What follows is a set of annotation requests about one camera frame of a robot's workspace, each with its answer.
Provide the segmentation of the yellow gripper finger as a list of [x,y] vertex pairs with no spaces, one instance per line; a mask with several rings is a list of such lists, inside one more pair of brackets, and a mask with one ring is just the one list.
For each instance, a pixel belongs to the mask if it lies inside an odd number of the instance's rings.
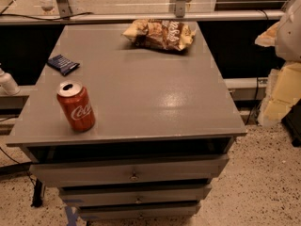
[[262,47],[270,47],[274,46],[276,43],[276,36],[277,36],[277,28],[279,22],[276,22],[272,26],[270,26],[266,31],[261,33],[256,39],[255,43]]
[[273,126],[281,122],[300,99],[301,64],[286,62],[280,70],[273,69],[257,118],[259,125]]

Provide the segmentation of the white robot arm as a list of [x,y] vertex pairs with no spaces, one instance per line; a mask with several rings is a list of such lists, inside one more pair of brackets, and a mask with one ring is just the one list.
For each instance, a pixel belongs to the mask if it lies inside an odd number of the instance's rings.
[[272,70],[268,76],[258,116],[259,125],[273,126],[301,99],[301,0],[294,0],[280,21],[260,34],[255,43],[274,46],[276,55],[285,60],[279,71]]

